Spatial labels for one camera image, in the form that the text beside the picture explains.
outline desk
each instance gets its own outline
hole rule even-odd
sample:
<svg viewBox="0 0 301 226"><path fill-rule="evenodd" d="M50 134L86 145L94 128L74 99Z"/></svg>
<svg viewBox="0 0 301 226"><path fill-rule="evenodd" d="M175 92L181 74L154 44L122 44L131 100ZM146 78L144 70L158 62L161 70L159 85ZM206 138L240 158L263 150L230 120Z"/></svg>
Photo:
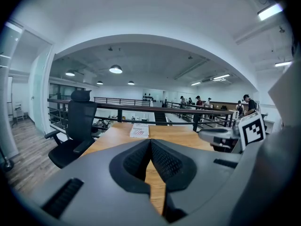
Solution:
<svg viewBox="0 0 301 226"><path fill-rule="evenodd" d="M131 123L115 123L82 156L123 143L141 140L140 138L130 137L132 126ZM149 138L162 139L184 146L213 151L208 142L201 140L197 133L185 126L149 126ZM150 185L150 201L161 214L165 198L165 183L160 178L152 162L147 166L145 182Z"/></svg>

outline white ceiling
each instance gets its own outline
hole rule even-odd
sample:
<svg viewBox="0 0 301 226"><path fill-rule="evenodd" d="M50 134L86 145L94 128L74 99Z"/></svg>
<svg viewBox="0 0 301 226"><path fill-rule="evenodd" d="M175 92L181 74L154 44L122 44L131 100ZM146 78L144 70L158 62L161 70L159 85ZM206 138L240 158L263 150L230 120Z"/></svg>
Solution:
<svg viewBox="0 0 301 226"><path fill-rule="evenodd" d="M118 9L121 0L35 0L47 15L61 24L68 31L76 26L75 21L83 18L87 10L95 9L98 14L110 13L111 9ZM283 70L276 68L274 64L292 58L290 25L283 14L275 15L265 21L260 21L257 12L269 6L273 0L132 0L133 4L153 4L155 1L165 1L167 6L181 2L195 11L205 13L210 21L220 26L237 43L237 47L248 58L248 62L257 71ZM279 26L285 33L279 32ZM112 64L119 64L126 73L162 73L166 77L173 77L186 67L197 63L197 55L193 60L186 60L189 52L178 51L172 48L163 48L151 44L123 44L121 51L119 45L112 45L114 51L109 52L107 46L90 48L87 51L79 51L68 57L80 61L82 64L94 70L99 77L105 76ZM226 69L211 61L205 66L187 73L179 80L184 83L211 76L212 73L223 73Z"/></svg>

